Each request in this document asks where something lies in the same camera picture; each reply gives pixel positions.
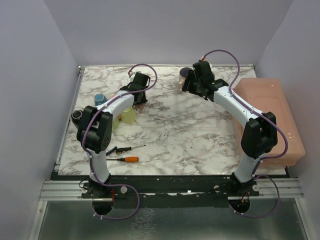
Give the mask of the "purple mug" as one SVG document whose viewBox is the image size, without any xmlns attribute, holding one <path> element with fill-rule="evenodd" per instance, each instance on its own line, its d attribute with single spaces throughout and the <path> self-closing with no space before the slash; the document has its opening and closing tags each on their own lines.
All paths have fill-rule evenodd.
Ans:
<svg viewBox="0 0 320 240">
<path fill-rule="evenodd" d="M 188 72 L 192 70 L 190 67 L 183 67 L 179 70 L 179 76 L 181 78 L 186 78 L 188 75 Z"/>
</svg>

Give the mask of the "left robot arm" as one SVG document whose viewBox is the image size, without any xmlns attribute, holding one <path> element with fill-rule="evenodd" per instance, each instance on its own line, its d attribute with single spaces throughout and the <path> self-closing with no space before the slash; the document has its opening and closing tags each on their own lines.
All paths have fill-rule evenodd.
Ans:
<svg viewBox="0 0 320 240">
<path fill-rule="evenodd" d="M 111 190 L 107 182 L 110 172 L 106 150 L 112 139 L 113 122 L 128 108 L 146 102 L 144 90 L 149 84 L 148 75 L 136 72 L 133 80 L 121 87 L 107 102 L 96 107 L 88 105 L 82 112 L 76 138 L 89 158 L 89 178 L 94 183 L 93 191 L 101 198 L 106 197 Z"/>
</svg>

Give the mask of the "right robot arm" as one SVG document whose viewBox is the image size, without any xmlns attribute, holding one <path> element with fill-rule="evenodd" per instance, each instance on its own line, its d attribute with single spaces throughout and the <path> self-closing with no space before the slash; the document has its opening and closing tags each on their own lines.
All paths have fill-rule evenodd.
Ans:
<svg viewBox="0 0 320 240">
<path fill-rule="evenodd" d="M 276 117 L 272 112 L 254 113 L 254 108 L 240 98 L 223 79 L 215 79 L 210 64 L 199 61 L 192 65 L 182 86 L 183 92 L 210 100 L 227 110 L 243 127 L 242 158 L 231 174 L 229 189 L 240 196 L 253 181 L 258 163 L 277 145 Z"/>
</svg>

